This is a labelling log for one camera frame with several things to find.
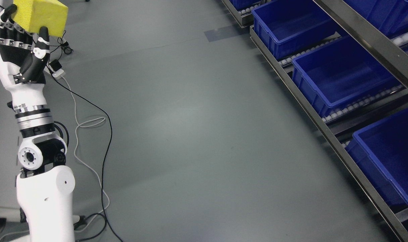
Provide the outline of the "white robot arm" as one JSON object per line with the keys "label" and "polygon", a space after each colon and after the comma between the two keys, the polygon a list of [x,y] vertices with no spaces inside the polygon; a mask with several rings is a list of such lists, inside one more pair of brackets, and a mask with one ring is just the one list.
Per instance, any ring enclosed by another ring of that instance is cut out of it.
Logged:
{"label": "white robot arm", "polygon": [[29,226],[29,242],[73,242],[74,174],[66,165],[67,145],[56,134],[50,109],[44,105],[8,106],[22,135],[16,178],[21,218]]}

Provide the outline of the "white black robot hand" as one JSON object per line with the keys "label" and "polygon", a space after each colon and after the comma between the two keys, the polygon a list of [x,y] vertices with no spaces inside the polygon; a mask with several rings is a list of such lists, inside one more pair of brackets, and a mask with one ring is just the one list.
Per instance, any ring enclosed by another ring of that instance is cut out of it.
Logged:
{"label": "white black robot hand", "polygon": [[47,110],[43,71],[50,57],[49,30],[42,26],[34,42],[33,35],[12,20],[16,11],[11,4],[0,12],[0,81],[16,113]]}

